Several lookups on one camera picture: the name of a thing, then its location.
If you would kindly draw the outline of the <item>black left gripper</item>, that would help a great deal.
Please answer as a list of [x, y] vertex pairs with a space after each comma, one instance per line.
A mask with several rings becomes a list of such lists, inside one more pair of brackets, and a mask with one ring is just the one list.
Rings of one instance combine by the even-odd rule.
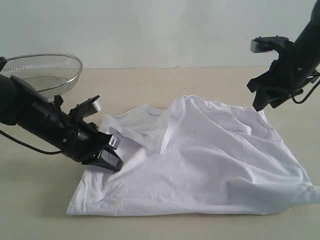
[[114, 134], [102, 133], [90, 122], [75, 117], [60, 117], [59, 151], [66, 157], [82, 165], [96, 166], [119, 172], [123, 161], [114, 150], [120, 145], [121, 139]]

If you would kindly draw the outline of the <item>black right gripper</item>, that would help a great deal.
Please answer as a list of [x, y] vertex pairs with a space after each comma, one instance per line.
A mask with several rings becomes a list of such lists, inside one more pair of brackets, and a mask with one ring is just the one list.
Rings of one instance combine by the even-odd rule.
[[303, 67], [278, 59], [272, 62], [269, 71], [250, 79], [246, 86], [251, 93], [256, 92], [252, 105], [259, 112], [268, 104], [277, 108], [301, 95], [307, 80], [308, 72]]

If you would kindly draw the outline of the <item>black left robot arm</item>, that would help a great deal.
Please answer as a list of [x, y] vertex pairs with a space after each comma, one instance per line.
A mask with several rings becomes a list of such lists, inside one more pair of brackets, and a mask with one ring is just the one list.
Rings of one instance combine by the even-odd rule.
[[1, 75], [0, 122], [20, 126], [77, 163], [118, 172], [123, 166], [115, 152], [120, 139], [83, 120], [98, 112], [98, 99], [89, 98], [65, 113], [60, 95], [49, 101], [24, 80]]

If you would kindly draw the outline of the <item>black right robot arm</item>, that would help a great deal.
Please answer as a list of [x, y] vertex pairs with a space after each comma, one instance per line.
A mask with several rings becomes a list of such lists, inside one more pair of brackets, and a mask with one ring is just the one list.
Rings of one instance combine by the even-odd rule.
[[253, 108], [259, 112], [267, 105], [277, 108], [291, 99], [295, 104], [304, 103], [320, 85], [320, 2], [316, 1], [310, 21], [292, 42], [287, 37], [256, 37], [251, 40], [253, 53], [276, 51], [269, 70], [252, 78], [247, 88], [255, 93]]

